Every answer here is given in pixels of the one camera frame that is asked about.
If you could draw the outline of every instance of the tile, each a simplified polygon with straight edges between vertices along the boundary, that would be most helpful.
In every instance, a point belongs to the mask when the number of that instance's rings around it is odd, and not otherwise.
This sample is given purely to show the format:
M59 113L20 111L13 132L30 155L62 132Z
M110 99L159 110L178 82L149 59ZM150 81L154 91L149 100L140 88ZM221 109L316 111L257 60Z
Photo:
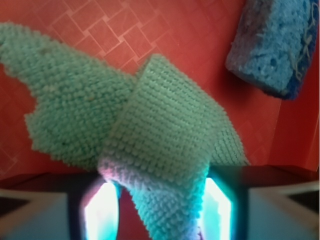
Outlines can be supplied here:
M161 15L152 19L141 28L142 32L150 42L157 40L169 29L170 26Z
M62 0L51 0L37 11L37 16L44 25L52 24L58 17L62 16L68 10L67 5Z
M119 43L118 38L103 20L97 22L89 32L106 53Z
M129 8L125 8L107 22L118 37L132 28L136 23L138 23L138 19Z
M129 6L142 24L156 15L152 6L146 0L133 0Z
M61 39L70 46L74 46L85 37L68 15L61 17L53 24L53 28L60 35Z
M121 68L121 70L127 74L134 75L137 72L138 68L139 68L138 64L134 60L130 60L126 65L124 65Z
M135 56L128 44L123 41L110 51L104 59L115 68L120 68Z
M92 36L85 37L75 48L90 56L94 56L102 50Z
M118 0L96 0L96 2L109 18L123 8Z
M88 0L64 0L64 2L72 11L76 11L79 8L81 8L84 4L86 4Z
M83 31L97 22L100 18L104 16L104 12L101 10L99 5L94 1L90 1L77 12L72 15L72 19Z
M123 37L138 57L142 57L152 48L145 36L136 26Z

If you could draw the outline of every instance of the folded cloth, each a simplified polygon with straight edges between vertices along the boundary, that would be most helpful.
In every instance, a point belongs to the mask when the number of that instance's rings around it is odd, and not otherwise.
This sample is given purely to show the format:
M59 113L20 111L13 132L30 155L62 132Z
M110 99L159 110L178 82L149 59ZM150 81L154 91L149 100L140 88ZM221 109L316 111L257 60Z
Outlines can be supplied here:
M32 149L128 188L150 236L197 239L209 165L248 164L227 114L163 56L136 76L39 32L0 23L0 63L37 106Z
M99 171L127 187L150 236L197 239L209 165L247 164L225 111L153 55L105 143Z
M35 111L25 116L32 149L96 169L134 77L13 23L0 23L0 63L36 97Z

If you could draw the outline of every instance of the glowing light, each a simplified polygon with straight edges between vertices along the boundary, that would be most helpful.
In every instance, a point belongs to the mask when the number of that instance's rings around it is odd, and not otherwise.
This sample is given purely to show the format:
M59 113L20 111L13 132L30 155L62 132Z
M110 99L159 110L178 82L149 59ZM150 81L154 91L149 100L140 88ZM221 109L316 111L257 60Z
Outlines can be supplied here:
M84 208L86 239L115 240L119 224L117 189L104 183Z
M231 239L231 214L232 202L211 178L207 178L198 221L203 239Z

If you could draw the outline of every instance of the microfiber cloth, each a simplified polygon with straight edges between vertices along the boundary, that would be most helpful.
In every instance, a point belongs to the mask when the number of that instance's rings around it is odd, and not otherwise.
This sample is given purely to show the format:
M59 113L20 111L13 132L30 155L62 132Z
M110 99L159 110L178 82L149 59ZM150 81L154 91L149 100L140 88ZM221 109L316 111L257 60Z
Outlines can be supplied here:
M223 108L163 56L132 76L0 23L0 62L36 98L32 148L127 187L153 239L199 238L209 165L248 164Z
M247 163L223 108L153 55L110 131L99 171L127 187L150 236L197 239L209 165Z
M0 24L0 63L36 98L35 111L25 116L32 149L96 169L134 77L13 23Z

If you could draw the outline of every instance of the diamond pattern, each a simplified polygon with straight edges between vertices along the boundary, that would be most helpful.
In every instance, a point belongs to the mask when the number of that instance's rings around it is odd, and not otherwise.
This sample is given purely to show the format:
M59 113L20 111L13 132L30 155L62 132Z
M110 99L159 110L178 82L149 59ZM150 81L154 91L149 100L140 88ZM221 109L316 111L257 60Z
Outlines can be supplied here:
M224 68L244 3L1 0L0 21L27 25L130 74L150 54L165 55L225 108L249 160L261 165L270 162L271 148L277 149L273 143L279 142L274 141L275 132L281 132L277 129L281 101L240 81ZM319 64L313 66L313 73L317 71ZM49 166L58 172L78 171L31 150L24 114L32 112L34 106L35 99L27 87L7 77L0 65L0 178L21 171L41 172Z

